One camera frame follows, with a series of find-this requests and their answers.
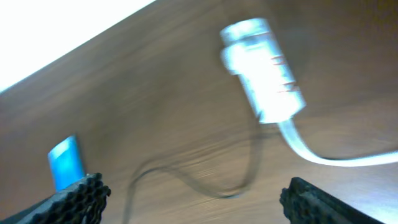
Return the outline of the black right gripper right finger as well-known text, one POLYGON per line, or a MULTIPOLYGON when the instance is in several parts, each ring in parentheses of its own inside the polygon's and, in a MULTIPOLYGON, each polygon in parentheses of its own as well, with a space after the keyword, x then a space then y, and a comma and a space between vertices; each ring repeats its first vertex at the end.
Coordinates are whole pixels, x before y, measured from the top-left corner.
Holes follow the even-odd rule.
POLYGON ((300 177, 282 189, 279 202, 291 224, 382 224, 300 177))

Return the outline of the blue Samsung smartphone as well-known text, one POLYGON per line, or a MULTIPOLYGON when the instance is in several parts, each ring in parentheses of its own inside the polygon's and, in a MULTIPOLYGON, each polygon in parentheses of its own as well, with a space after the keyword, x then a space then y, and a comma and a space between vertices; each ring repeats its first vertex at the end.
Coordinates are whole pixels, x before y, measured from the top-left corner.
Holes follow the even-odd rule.
POLYGON ((67 188, 86 175, 75 135, 58 143, 47 154, 47 158, 56 192, 67 188))

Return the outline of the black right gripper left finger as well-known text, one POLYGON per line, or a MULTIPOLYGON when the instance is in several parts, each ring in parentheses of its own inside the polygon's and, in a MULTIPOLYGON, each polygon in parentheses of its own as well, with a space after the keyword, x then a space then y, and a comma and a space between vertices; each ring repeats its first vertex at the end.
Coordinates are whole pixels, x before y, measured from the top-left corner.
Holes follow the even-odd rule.
POLYGON ((1 224, 99 224, 110 195, 102 174, 89 174, 1 224))

